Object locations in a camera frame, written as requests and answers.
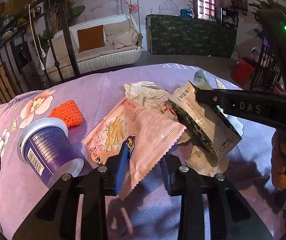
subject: floor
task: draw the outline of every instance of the floor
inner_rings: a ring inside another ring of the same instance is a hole
[[[109,68],[109,71],[116,71],[128,67],[162,63],[179,63],[183,65],[197,66],[212,73],[213,75],[236,84],[235,81],[231,78],[231,71],[234,69],[236,61],[231,58],[222,57],[208,57],[198,55],[153,55],[148,51],[142,51],[142,54],[137,62],[128,65],[111,67]],[[106,72],[106,69],[93,71],[93,73],[102,72]]]

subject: screw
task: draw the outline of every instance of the screw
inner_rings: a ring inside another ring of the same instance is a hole
[[[182,166],[179,167],[179,170],[180,170],[181,172],[188,172],[189,169],[188,169],[187,166],[182,165]]]
[[[99,168],[97,170],[99,172],[105,172],[105,171],[107,171],[107,167],[106,166],[99,166]]]
[[[215,178],[217,180],[219,180],[219,181],[224,181],[225,176],[223,174],[221,174],[221,173],[218,173],[218,174],[215,175]]]
[[[65,181],[69,180],[70,178],[71,178],[71,175],[68,173],[66,173],[62,176],[62,180],[65,180]]]

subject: blue cup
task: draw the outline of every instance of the blue cup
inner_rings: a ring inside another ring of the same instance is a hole
[[[65,173],[78,176],[84,166],[67,134],[67,126],[62,120],[48,117],[28,125],[18,139],[20,160],[29,164],[48,188]]]

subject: pink snack bag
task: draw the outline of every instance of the pink snack bag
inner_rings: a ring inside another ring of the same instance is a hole
[[[133,188],[160,161],[186,127],[124,97],[83,140],[93,161],[104,165],[119,154],[126,141],[132,148],[120,198]]]

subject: green patterned counter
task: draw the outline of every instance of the green patterned counter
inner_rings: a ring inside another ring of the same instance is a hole
[[[230,58],[237,30],[218,23],[171,15],[146,17],[147,49],[152,54],[211,55]]]

